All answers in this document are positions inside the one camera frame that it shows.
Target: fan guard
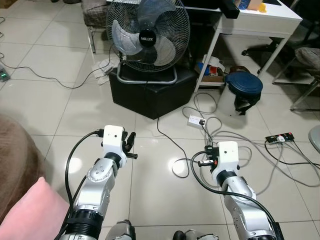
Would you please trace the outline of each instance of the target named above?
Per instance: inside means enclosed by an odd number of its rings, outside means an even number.
[[[106,32],[125,64],[143,72],[159,72],[183,56],[190,23],[180,0],[114,0]]]

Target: white desk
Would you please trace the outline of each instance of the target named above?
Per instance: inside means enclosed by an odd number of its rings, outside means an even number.
[[[228,19],[221,15],[214,24],[215,34],[208,49],[207,58],[204,60],[204,66],[208,65],[210,56],[215,48],[219,34],[241,34],[253,36],[265,36],[282,38],[276,50],[261,69],[258,77],[261,77],[275,60],[280,50],[284,47],[287,40],[296,30],[302,18],[293,12],[289,7],[281,5],[266,4],[266,13],[255,10],[240,10],[237,19]],[[201,82],[206,68],[203,67],[197,80],[194,92],[198,91],[200,86],[219,86],[221,83]]]

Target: black box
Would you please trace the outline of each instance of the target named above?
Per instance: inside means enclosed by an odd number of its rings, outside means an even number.
[[[125,84],[117,79],[117,68],[109,73],[113,102],[150,119],[161,117],[189,102],[198,75],[187,68],[176,66],[177,81],[170,85]],[[173,69],[141,72],[127,65],[121,66],[124,80],[172,81]]]

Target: blue lid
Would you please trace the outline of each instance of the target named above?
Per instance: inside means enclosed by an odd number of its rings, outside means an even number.
[[[263,84],[255,75],[246,71],[232,72],[225,77],[225,82],[235,95],[259,95]]]

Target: pink pillow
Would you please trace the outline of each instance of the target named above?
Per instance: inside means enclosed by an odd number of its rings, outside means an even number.
[[[68,207],[40,177],[5,216],[0,225],[0,240],[53,240]]]

